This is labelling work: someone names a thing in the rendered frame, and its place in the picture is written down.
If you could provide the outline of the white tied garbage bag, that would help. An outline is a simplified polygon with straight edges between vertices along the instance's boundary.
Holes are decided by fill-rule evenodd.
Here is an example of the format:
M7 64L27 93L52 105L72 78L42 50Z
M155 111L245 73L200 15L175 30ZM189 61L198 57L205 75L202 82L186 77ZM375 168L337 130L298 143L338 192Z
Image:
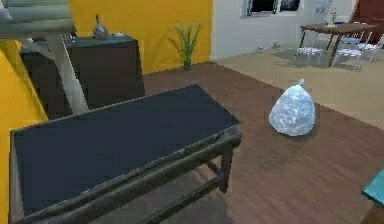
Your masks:
M271 109L268 120L279 133L297 137L308 134L315 123L315 105L303 88L304 80L287 88Z

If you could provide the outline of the green house plant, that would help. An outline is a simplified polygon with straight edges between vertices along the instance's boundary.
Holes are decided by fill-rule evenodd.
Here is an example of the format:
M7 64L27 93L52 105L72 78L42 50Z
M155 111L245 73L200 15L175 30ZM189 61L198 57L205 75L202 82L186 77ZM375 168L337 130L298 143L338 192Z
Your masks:
M178 49L178 53L183 60L184 71L188 71L191 69L191 57L198 41L199 32L202 28L202 25L198 24L195 33L192 33L192 28L194 24L195 22L191 21L187 27L184 27L183 24L177 22L174 26L174 29L181 38L181 47Z

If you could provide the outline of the dark wooden bench table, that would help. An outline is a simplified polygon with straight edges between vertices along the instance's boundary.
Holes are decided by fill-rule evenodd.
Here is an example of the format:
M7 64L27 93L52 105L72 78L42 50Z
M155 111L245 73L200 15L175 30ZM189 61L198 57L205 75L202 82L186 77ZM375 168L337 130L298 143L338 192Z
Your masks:
M138 224L228 188L240 122L189 85L10 134L8 224L89 224L205 165L214 178Z

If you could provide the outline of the dark brown cabinet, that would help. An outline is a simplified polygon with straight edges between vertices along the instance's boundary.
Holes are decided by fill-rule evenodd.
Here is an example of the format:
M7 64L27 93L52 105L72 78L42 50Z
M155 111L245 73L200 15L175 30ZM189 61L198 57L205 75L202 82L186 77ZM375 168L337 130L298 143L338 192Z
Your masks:
M78 37L67 47L67 52L89 108L145 95L136 39ZM54 61L27 46L22 47L20 56L48 118L70 115L72 110Z

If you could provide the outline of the dark window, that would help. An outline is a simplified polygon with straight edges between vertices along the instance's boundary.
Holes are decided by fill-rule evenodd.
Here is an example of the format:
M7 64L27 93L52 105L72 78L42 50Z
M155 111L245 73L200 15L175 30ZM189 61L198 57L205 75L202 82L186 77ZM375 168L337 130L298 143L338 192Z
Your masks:
M301 0L244 0L244 15L269 16L280 12L295 12L299 10Z

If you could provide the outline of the white dining chair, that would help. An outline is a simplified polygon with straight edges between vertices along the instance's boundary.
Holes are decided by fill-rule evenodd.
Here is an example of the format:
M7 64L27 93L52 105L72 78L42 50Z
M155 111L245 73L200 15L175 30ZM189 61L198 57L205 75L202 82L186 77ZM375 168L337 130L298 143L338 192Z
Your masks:
M359 60L363 55L364 49L367 46L372 33L369 33L365 42L362 41L364 37L364 31L358 34L344 35L341 38L342 45L337 49L332 65L335 65L339 57L354 58L355 62L353 70L358 71L360 69Z
M310 59L313 56L317 56L317 63L320 63L321 57L324 53L324 49L317 46L319 42L319 34L315 31L305 30L302 32L302 38L299 46L296 48L293 61L296 61L299 55L305 55L307 57L305 65L308 65Z
M380 37L379 41L376 44L369 44L368 42L363 43L360 46L360 49L363 52L369 52L369 63L373 62L375 59L375 55L382 49L384 46L384 34Z

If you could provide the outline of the brown dining table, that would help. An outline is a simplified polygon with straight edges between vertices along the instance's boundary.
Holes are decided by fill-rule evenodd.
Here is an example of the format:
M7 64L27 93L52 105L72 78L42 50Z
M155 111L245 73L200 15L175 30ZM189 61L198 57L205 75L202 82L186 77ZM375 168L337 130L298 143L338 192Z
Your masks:
M303 45L304 38L305 38L305 32L306 31L313 31L318 34L330 34L331 38L329 42L332 42L333 37L336 36L337 40L335 42L334 48L332 50L330 60L328 63L328 66L331 66L334 62L335 55L337 52L337 48L339 46L339 43L341 41L341 38L344 35L347 34L353 34L358 33L362 31L373 31L375 28L377 28L377 25L369 25L369 24L356 24L356 23L343 23L343 24L336 24L336 25L325 25L325 24L311 24L311 25L302 25L301 26L301 41L300 45Z

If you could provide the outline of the teal table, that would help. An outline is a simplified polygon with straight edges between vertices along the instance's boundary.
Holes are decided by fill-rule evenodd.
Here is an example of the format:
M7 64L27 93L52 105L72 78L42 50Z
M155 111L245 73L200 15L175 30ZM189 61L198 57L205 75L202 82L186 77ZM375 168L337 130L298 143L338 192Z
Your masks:
M372 178L361 194L376 205L384 207L384 168Z

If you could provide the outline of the dark red door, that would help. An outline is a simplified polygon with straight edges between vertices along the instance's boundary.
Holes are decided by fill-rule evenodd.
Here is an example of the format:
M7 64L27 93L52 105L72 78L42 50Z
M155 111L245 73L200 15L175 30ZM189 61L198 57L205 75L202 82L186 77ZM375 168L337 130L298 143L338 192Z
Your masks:
M352 21L376 25L370 42L378 42L384 34L384 0L356 0Z

